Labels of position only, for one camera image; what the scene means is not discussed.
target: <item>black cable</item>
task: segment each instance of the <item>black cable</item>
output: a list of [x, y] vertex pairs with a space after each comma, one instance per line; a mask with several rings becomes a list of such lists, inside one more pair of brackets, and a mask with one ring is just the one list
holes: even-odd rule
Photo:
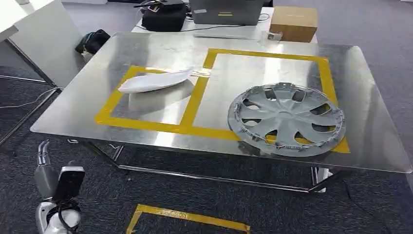
[[63, 227], [71, 234], [77, 234], [76, 229], [77, 225], [74, 227], [69, 227], [69, 225], [64, 221], [62, 216], [62, 207], [69, 206], [70, 208], [78, 209], [77, 202], [74, 200], [69, 200], [65, 202], [60, 202], [57, 204], [57, 215], [59, 216], [59, 220], [62, 223]]
[[348, 196], [349, 200], [350, 200], [353, 204], [355, 204], [355, 206], [357, 206], [359, 209], [361, 209], [362, 211], [364, 211], [365, 213], [367, 213], [368, 215], [370, 215], [370, 216], [373, 218], [373, 220], [375, 220], [376, 222], [380, 223], [380, 224], [384, 227], [384, 229], [386, 230], [387, 233], [390, 233], [390, 234], [391, 234], [392, 231], [390, 231], [389, 227], [387, 227], [386, 222], [384, 222], [382, 219], [376, 217], [374, 214], [370, 213], [368, 210], [364, 209], [364, 208], [363, 208], [362, 206], [360, 206], [356, 201], [353, 200], [353, 198], [351, 197], [351, 194], [350, 194], [349, 185], [347, 184], [347, 182], [346, 182], [345, 180], [342, 180], [342, 181], [343, 181], [344, 186], [345, 186], [345, 188], [346, 188], [346, 192], [347, 192], [347, 196]]
[[[245, 25], [237, 25], [237, 26], [213, 26], [213, 27], [209, 27], [209, 28], [195, 28], [195, 29], [189, 29], [189, 30], [182, 30], [179, 32], [189, 32], [189, 31], [196, 31], [196, 30], [204, 30], [204, 29], [211, 29], [211, 28], [238, 28], [238, 27], [244, 27]], [[149, 31], [148, 29], [141, 27], [139, 25], [137, 25], [136, 27], [141, 28], [143, 30]]]
[[260, 16], [267, 16], [267, 18], [265, 18], [265, 19], [258, 19], [258, 21], [266, 21], [267, 19], [270, 18], [270, 15], [267, 14], [267, 13], [262, 13], [262, 14], [260, 14]]
[[238, 28], [238, 27], [244, 27], [245, 25], [237, 25], [237, 26], [213, 26], [209, 28], [195, 28], [195, 29], [189, 29], [189, 30], [183, 30], [181, 32], [189, 32], [189, 31], [196, 31], [196, 30], [204, 30], [204, 29], [211, 29], [211, 28]]

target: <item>desk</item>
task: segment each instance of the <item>desk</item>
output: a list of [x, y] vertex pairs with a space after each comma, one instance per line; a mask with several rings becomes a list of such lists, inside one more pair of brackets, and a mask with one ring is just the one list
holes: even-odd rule
[[[253, 39], [253, 40], [260, 40], [263, 32], [268, 32], [270, 28], [271, 17], [274, 12], [273, 7], [263, 7], [261, 10], [261, 14], [268, 14], [269, 19], [265, 21], [258, 22], [257, 26], [243, 26], [243, 27], [222, 27], [222, 28], [211, 28], [206, 30], [196, 30], [196, 31], [189, 31], [189, 32], [181, 32], [185, 34], [194, 35], [196, 37], [225, 37], [225, 38], [238, 38], [238, 39]], [[209, 28], [213, 26], [220, 26], [216, 24], [195, 24], [192, 20], [185, 20], [184, 25], [182, 26], [182, 30], [192, 30], [192, 29], [199, 29], [199, 28]], [[142, 27], [142, 19], [138, 22], [136, 27], [133, 28], [133, 33], [157, 33], [151, 32], [145, 29], [140, 28]], [[317, 43], [317, 37], [314, 35], [313, 39], [311, 40], [312, 43]]]
[[[327, 62], [319, 71], [315, 61], [243, 56], [243, 51], [316, 56]], [[122, 95], [122, 79], [163, 69], [196, 66], [209, 78], [191, 77], [180, 85], [143, 94]], [[331, 70], [334, 86], [325, 87], [320, 74]], [[227, 124], [228, 107], [254, 85], [276, 82], [334, 89], [346, 114], [348, 149], [306, 158], [263, 155], [234, 139]], [[198, 38], [181, 33], [116, 33], [59, 97], [33, 124], [31, 131], [74, 138], [120, 169], [212, 179], [255, 186], [315, 192], [349, 169], [410, 173], [412, 165], [357, 46], [254, 40]], [[309, 167], [342, 170], [312, 188], [237, 181], [118, 165], [91, 141], [114, 142], [155, 149], [208, 152], [233, 157], [255, 156]]]
[[[0, 64], [31, 69], [43, 80], [5, 75], [0, 78], [62, 87], [83, 67], [83, 57], [74, 50], [81, 35], [60, 1], [31, 0], [29, 4], [19, 5], [14, 0], [1, 0], [0, 18]], [[59, 90], [51, 91], [0, 138], [1, 153], [14, 154], [1, 145], [55, 92]]]

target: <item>yellow tape on floor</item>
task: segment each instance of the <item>yellow tape on floor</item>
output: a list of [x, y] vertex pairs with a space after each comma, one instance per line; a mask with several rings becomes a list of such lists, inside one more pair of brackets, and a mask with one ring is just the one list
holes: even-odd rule
[[219, 227], [243, 231], [246, 233], [249, 233], [249, 230], [250, 230], [250, 226], [245, 225], [243, 223], [238, 223], [238, 222], [219, 219], [219, 218], [213, 218], [210, 216], [204, 216], [200, 214], [191, 214], [191, 213], [186, 213], [186, 212], [181, 212], [181, 211], [174, 211], [174, 210], [168, 210], [168, 209], [138, 204], [135, 212], [133, 213], [131, 222], [129, 223], [128, 228], [126, 229], [126, 234], [131, 234], [133, 232], [134, 227], [136, 226], [136, 223], [138, 222], [138, 219], [142, 213], [162, 215], [166, 217], [184, 219], [184, 220], [189, 220], [189, 221], [194, 221], [194, 222], [199, 222], [199, 223], [206, 223], [206, 224], [211, 224], [211, 225], [215, 225]]

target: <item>yellow tape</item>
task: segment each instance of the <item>yellow tape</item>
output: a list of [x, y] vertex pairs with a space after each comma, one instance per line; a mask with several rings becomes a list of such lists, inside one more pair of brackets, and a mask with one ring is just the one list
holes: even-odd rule
[[213, 218], [210, 216], [204, 216], [200, 214], [191, 214], [191, 213], [186, 213], [186, 212], [181, 212], [181, 211], [174, 211], [174, 210], [168, 210], [168, 209], [138, 204], [136, 207], [135, 213], [133, 214], [133, 217], [131, 219], [131, 222], [128, 225], [126, 234], [132, 233], [133, 228], [135, 227], [138, 221], [138, 218], [140, 217], [142, 213], [162, 215], [166, 217], [184, 219], [184, 220], [189, 220], [189, 221], [194, 221], [194, 222], [199, 222], [199, 223], [206, 223], [206, 224], [211, 224], [211, 225], [215, 225], [219, 227], [243, 231], [246, 233], [249, 233], [250, 231], [250, 226], [245, 225], [243, 223], [238, 223], [238, 222], [219, 219], [219, 218]]
[[[253, 52], [253, 51], [241, 51], [241, 50], [225, 50], [225, 49], [209, 49], [208, 54], [205, 58], [203, 67], [206, 69], [212, 69], [216, 57], [218, 54], [231, 54], [231, 55], [242, 55], [242, 56], [255, 56], [255, 57], [266, 57], [266, 58], [280, 58], [280, 59], [296, 59], [296, 60], [306, 60], [314, 61], [318, 63], [322, 91], [327, 95], [327, 97], [335, 104], [338, 104], [336, 93], [334, 90], [333, 79], [331, 77], [331, 71], [328, 64], [328, 59], [324, 57], [317, 56], [304, 56], [304, 55], [285, 55], [285, 54], [273, 54], [266, 52]], [[122, 93], [117, 89], [120, 85], [127, 79], [132, 78], [138, 72], [146, 73], [163, 73], [161, 70], [156, 69], [146, 69], [144, 67], [131, 66], [127, 71], [125, 76], [122, 78], [118, 86], [115, 88], [112, 95], [108, 98], [106, 104], [95, 116], [95, 122], [98, 124], [105, 124], [116, 127], [123, 128], [133, 128], [148, 131], [159, 131], [159, 132], [170, 132], [186, 135], [194, 135], [200, 137], [211, 137], [226, 140], [240, 140], [237, 135], [230, 130], [222, 129], [211, 129], [192, 126], [196, 114], [198, 112], [199, 106], [201, 104], [202, 97], [204, 95], [208, 78], [198, 77], [195, 87], [192, 91], [191, 97], [189, 99], [188, 105], [182, 116], [179, 125], [166, 124], [159, 122], [142, 121], [138, 119], [127, 119], [111, 117], [111, 112], [116, 107], [117, 103], [122, 97]], [[350, 149], [347, 144], [347, 139], [344, 138], [332, 151], [339, 153], [349, 153]]]
[[128, 225], [128, 228], [126, 229], [126, 234], [131, 234], [133, 233], [133, 228], [136, 226], [136, 223], [138, 222], [139, 217], [141, 216], [142, 212], [138, 211], [136, 208], [136, 211], [133, 213], [132, 219]]
[[336, 91], [334, 90], [333, 78], [331, 77], [330, 65], [328, 59], [322, 58], [318, 61], [321, 88], [327, 95], [328, 99], [336, 106], [338, 106]]
[[199, 105], [201, 104], [202, 96], [204, 95], [205, 88], [207, 87], [208, 78], [198, 77], [196, 85], [192, 90], [191, 98], [182, 116], [182, 126], [192, 126], [196, 113], [198, 112]]

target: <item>gray carpet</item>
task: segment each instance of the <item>gray carpet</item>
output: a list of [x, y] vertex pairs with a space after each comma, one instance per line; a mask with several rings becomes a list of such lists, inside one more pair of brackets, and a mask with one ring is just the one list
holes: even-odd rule
[[[75, 23], [86, 33], [102, 28], [108, 32], [129, 31], [134, 12], [122, 3], [108, 5], [118, 17], [106, 17], [104, 6], [65, 5]], [[280, 0], [278, 5], [316, 7], [319, 11], [320, 43], [355, 44], [364, 51], [383, 98], [400, 132], [406, 149], [413, 153], [412, 95], [410, 93], [413, 58], [411, 30], [413, 5], [397, 0]], [[81, 8], [89, 11], [80, 13]], [[0, 69], [0, 72], [21, 71]], [[47, 87], [0, 79], [0, 106], [34, 100]], [[29, 106], [0, 109], [0, 135], [7, 132]], [[0, 233], [36, 233], [34, 210], [40, 196], [33, 171], [37, 145], [46, 136], [29, 132], [38, 117], [17, 132], [6, 144], [17, 157], [0, 155]], [[211, 181], [116, 171], [107, 163], [66, 139], [52, 138], [50, 154], [60, 167], [69, 160], [84, 166], [86, 177], [79, 197], [82, 209], [80, 233], [120, 234], [137, 203], [209, 215], [251, 226], [252, 233], [413, 233], [413, 195], [404, 175], [357, 173], [347, 178], [353, 200], [380, 220], [349, 200], [343, 183], [325, 194], [305, 195], [252, 188]], [[278, 165], [268, 160], [226, 156], [168, 153], [145, 148], [127, 148], [121, 156], [134, 165], [161, 169], [202, 172], [233, 178], [250, 177], [263, 182], [307, 184], [307, 168]], [[144, 214], [136, 233], [239, 233], [191, 221]]]

